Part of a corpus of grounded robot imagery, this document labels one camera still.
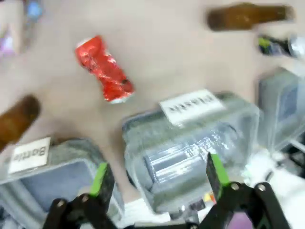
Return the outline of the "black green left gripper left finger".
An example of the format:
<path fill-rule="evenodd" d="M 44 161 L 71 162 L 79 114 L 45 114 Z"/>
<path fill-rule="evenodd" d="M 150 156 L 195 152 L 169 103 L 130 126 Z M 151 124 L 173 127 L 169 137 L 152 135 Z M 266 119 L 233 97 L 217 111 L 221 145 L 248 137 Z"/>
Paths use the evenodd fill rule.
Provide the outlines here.
<path fill-rule="evenodd" d="M 90 224 L 94 229 L 115 229 L 107 216 L 114 189 L 114 176 L 108 163 L 101 163 L 88 193 L 68 202 L 63 198 L 53 200 L 45 220 L 46 229 L 79 229 Z"/>

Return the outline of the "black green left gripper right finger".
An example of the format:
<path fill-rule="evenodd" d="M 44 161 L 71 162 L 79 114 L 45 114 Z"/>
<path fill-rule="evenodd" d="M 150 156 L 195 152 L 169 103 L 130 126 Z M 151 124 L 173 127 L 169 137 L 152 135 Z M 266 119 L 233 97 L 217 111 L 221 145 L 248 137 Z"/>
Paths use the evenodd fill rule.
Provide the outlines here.
<path fill-rule="evenodd" d="M 280 203 L 267 182 L 250 187 L 230 181 L 217 154 L 208 153 L 206 175 L 216 203 L 200 223 L 201 229 L 224 229 L 235 213 L 244 213 L 254 229 L 289 229 Z"/>

